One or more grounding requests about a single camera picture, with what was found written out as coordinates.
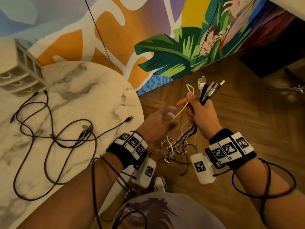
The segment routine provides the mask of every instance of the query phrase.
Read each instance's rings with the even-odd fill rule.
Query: green leaf painting
[[[211,0],[201,28],[181,27],[174,39],[158,34],[136,44],[137,55],[154,53],[140,68],[177,79],[236,52],[251,31],[248,18],[257,2]]]

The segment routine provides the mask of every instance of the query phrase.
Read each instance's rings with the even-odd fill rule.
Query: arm
[[[165,107],[155,112],[145,120],[137,132],[147,143],[157,140],[176,126],[175,123],[162,123],[163,118],[171,116],[174,110],[174,107]],[[118,173],[122,172],[123,165],[115,155],[106,153],[103,157]],[[102,159],[95,162],[94,168],[96,202],[97,208],[100,209],[118,176]],[[19,225],[18,229],[84,229],[88,228],[94,219],[90,165],[51,195]]]
[[[212,101],[208,100],[204,106],[198,101],[198,97],[191,92],[187,98],[177,103],[178,106],[189,101],[187,116],[189,121],[198,126],[202,135],[210,140],[217,132],[222,130],[217,119]],[[248,194],[263,196],[266,188],[268,170],[257,158],[248,161],[235,171],[235,174]],[[275,172],[271,172],[271,186],[269,194],[283,193],[290,188],[289,184]],[[261,200],[251,201],[257,211],[260,210]],[[268,199],[264,209],[265,221],[271,229],[301,228],[305,224],[305,195],[295,190],[291,194]]]

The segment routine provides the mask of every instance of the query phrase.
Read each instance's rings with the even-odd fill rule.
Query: forearm
[[[248,194],[263,196],[267,183],[268,169],[254,158],[235,171],[237,178]],[[271,172],[269,194],[280,194],[290,188],[289,184],[277,173]],[[251,198],[259,212],[261,200]],[[264,209],[265,221],[269,228],[301,228],[305,223],[305,196],[295,190],[287,196],[268,199]]]
[[[111,153],[103,156],[118,172],[123,170],[120,160]],[[117,180],[115,172],[102,159],[95,162],[97,208],[100,209]],[[41,204],[18,229],[25,228],[88,228],[95,218],[92,197],[92,165],[84,169],[66,185]]]

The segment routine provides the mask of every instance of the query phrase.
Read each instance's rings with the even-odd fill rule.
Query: orange painted shape
[[[92,56],[92,60],[91,62],[95,62],[95,63],[98,63],[98,64],[101,64],[101,65],[104,65],[106,67],[109,67],[111,69],[112,68],[112,65],[114,67],[114,70],[117,71],[118,73],[120,73],[121,75],[123,75],[123,72],[122,70],[117,66],[115,65],[114,63],[112,63],[111,65],[111,62],[109,60],[108,57],[106,57],[100,50],[98,50],[97,48],[95,48],[94,50],[94,54]]]
[[[138,64],[146,62],[147,59],[145,57],[140,57],[132,67],[132,71],[130,72],[130,76],[128,78],[128,82],[132,85],[134,89],[137,89],[141,86],[141,84],[147,79],[150,72],[143,71]]]
[[[83,54],[82,30],[63,34],[53,42],[37,60],[42,65],[55,63],[53,57],[60,56],[68,61],[79,61]]]
[[[96,25],[101,33],[107,48],[122,64],[127,65],[130,56],[134,53],[136,45],[151,36],[149,19],[144,17],[143,10],[128,10],[120,0],[112,0],[122,11],[125,25],[121,26],[110,12],[103,12],[96,20]],[[100,40],[97,30],[95,36]]]

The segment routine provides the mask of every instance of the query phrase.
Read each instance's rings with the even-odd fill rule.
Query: round table
[[[130,122],[112,130],[97,141],[95,157],[104,154],[108,145],[123,131],[135,130],[144,121],[139,98],[127,82],[116,71],[92,62],[60,62],[44,67],[44,77],[48,83],[49,106],[54,120],[55,134],[68,123],[78,119],[88,119],[93,123],[94,133],[99,135],[122,123],[132,116]],[[0,90],[0,228],[16,228],[28,215],[61,186],[55,188],[45,197],[36,201],[25,201],[16,196],[13,191],[13,180],[17,169],[24,159],[31,138],[20,132],[20,124],[9,123],[13,113],[28,97],[18,98]],[[33,101],[45,101],[46,96],[40,93]],[[42,104],[33,104],[24,108],[21,117],[25,119]],[[44,109],[27,122],[36,134],[49,136],[51,123],[48,110]],[[69,127],[61,138],[76,139],[82,131],[84,121]],[[34,142],[17,179],[17,190],[28,198],[35,198],[46,193],[52,184],[43,172],[44,159],[51,139],[38,138]],[[85,169],[94,151],[94,142],[86,142],[75,149],[63,171],[60,182],[69,181]],[[69,149],[53,146],[47,163],[48,173],[53,180],[59,175]],[[125,172],[132,174],[129,166]],[[122,190],[116,182],[107,196],[100,213],[104,211]]]

